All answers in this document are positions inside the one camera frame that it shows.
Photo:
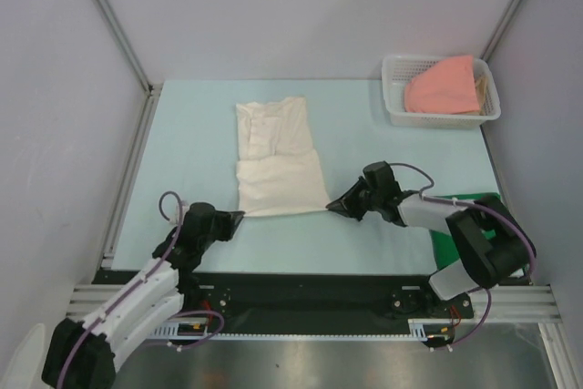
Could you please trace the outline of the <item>left aluminium corner post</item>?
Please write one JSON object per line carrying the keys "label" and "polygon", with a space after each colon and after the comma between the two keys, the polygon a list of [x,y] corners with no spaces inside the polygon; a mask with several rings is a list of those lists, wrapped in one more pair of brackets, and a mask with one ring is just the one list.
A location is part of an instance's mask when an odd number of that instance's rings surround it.
{"label": "left aluminium corner post", "polygon": [[136,79],[145,95],[150,96],[154,90],[154,86],[148,80],[145,69],[138,60],[138,56],[124,31],[123,26],[120,24],[113,6],[110,4],[109,0],[92,0],[92,2],[106,25],[114,44],[122,55],[122,58],[128,66],[131,74]]}

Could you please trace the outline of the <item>green folded t shirt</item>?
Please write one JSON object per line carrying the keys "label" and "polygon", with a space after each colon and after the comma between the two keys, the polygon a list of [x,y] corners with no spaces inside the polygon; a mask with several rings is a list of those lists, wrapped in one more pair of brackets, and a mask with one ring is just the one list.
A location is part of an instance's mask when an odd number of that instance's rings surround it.
{"label": "green folded t shirt", "polygon": [[438,269],[460,261],[470,278],[485,288],[530,264],[536,251],[529,239],[517,235],[520,227],[499,195],[479,193],[459,199],[478,207],[455,212],[445,221],[445,233],[430,233]]}

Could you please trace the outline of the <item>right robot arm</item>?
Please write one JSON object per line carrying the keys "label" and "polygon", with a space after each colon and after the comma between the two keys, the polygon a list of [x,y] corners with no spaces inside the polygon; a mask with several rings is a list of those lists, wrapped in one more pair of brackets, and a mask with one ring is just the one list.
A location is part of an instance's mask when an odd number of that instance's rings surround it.
{"label": "right robot arm", "polygon": [[388,223],[400,227],[424,228],[450,236],[458,260],[429,277],[429,289],[420,294],[422,310],[441,317],[453,306],[453,298],[479,289],[489,290],[523,269],[530,276],[536,267],[534,244],[515,218],[494,195],[477,200],[433,197],[427,193],[435,182],[428,180],[419,190],[403,190],[394,175],[395,163],[374,162],[363,175],[326,209],[360,221],[376,212]]}

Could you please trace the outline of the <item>white plastic basket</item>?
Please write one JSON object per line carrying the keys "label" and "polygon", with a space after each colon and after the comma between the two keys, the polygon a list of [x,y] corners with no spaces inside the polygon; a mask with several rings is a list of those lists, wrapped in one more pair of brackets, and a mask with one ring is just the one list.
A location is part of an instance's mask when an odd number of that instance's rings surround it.
{"label": "white plastic basket", "polygon": [[471,129],[501,116],[488,64],[470,55],[386,56],[382,87],[396,126]]}

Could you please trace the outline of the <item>beige t shirt in basket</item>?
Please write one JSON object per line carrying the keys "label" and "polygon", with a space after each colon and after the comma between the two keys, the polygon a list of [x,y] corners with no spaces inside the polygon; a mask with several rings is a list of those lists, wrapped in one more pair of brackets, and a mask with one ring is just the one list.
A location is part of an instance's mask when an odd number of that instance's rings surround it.
{"label": "beige t shirt in basket", "polygon": [[483,116],[485,114],[487,88],[488,78],[486,75],[480,75],[475,80],[476,97],[479,104],[479,110],[476,112],[478,116]]}

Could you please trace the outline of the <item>cream white t shirt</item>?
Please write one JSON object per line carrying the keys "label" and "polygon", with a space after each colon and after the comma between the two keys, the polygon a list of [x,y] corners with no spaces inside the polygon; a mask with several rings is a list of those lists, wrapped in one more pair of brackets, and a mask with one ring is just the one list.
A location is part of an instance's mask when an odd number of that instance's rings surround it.
{"label": "cream white t shirt", "polygon": [[239,209],[249,217],[323,211],[330,202],[304,97],[236,106]]}

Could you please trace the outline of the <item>pink t shirt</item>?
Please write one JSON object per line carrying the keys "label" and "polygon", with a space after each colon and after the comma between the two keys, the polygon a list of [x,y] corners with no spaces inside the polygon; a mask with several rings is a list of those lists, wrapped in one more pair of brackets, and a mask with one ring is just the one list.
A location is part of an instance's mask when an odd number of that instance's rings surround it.
{"label": "pink t shirt", "polygon": [[458,115],[479,110],[472,56],[452,56],[414,77],[404,90],[410,113]]}

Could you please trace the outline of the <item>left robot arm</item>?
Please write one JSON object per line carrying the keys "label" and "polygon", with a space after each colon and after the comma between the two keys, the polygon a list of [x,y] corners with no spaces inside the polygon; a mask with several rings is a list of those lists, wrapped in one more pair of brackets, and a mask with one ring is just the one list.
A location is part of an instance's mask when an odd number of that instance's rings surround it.
{"label": "left robot arm", "polygon": [[126,285],[93,312],[55,328],[41,379],[52,388],[109,388],[129,356],[163,322],[201,317],[207,342],[225,326],[221,312],[204,305],[192,273],[216,241],[230,241],[244,218],[206,202],[179,209],[177,224],[151,259]]}

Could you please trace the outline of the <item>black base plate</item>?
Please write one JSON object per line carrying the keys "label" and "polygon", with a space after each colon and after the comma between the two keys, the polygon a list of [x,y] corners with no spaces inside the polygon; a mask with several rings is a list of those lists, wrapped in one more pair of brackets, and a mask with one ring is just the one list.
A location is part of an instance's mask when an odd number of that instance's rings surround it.
{"label": "black base plate", "polygon": [[228,318],[251,312],[363,313],[388,320],[446,319],[455,308],[469,320],[486,308],[511,301],[508,292],[530,288],[503,284],[490,292],[464,292],[441,299],[422,275],[362,276],[193,272],[180,282],[184,307],[213,310]]}

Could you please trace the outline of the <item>aluminium frame rail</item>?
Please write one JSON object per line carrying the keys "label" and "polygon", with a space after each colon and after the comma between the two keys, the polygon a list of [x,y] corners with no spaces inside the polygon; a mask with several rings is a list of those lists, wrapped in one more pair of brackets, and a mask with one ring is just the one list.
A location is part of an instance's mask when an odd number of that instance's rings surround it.
{"label": "aluminium frame rail", "polygon": [[[74,288],[66,316],[74,320],[93,312],[121,289],[120,285],[80,284]],[[490,290],[487,322],[555,323],[561,316],[550,286],[496,286]]]}

